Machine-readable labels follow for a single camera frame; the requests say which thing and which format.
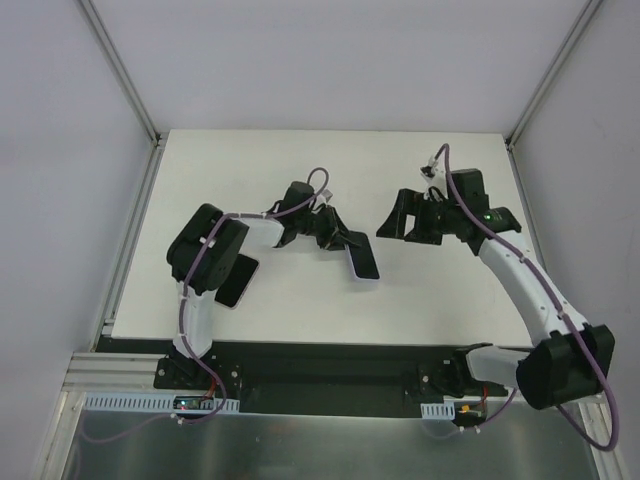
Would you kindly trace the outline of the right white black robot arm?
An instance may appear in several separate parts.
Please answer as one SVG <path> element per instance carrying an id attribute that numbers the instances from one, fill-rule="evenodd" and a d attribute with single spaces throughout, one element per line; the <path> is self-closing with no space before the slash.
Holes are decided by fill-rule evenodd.
<path id="1" fill-rule="evenodd" d="M 509 209 L 492 208 L 477 169 L 424 168 L 428 189 L 399 191 L 379 238 L 441 244 L 453 235 L 496 276 L 529 333 L 528 352 L 479 343 L 457 349 L 442 370 L 442 390 L 469 395 L 490 382 L 518 390 L 536 410 L 613 392 L 607 382 L 615 340 L 559 293 L 528 251 Z"/>

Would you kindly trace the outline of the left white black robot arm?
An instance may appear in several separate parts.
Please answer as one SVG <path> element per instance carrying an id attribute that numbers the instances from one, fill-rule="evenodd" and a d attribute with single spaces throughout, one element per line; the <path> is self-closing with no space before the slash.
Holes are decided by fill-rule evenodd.
<path id="1" fill-rule="evenodd" d="M 188 388 L 202 388 L 211 377 L 204 358 L 213 345 L 213 307 L 235 307 L 259 267 L 258 260 L 242 253 L 244 247 L 283 248 L 308 236 L 321 250 L 346 251 L 355 278 L 380 278 L 368 236 L 348 229 L 329 199 L 328 193 L 294 181 L 264 213 L 225 213 L 205 203 L 174 239 L 166 260 L 179 307 L 169 359 Z"/>

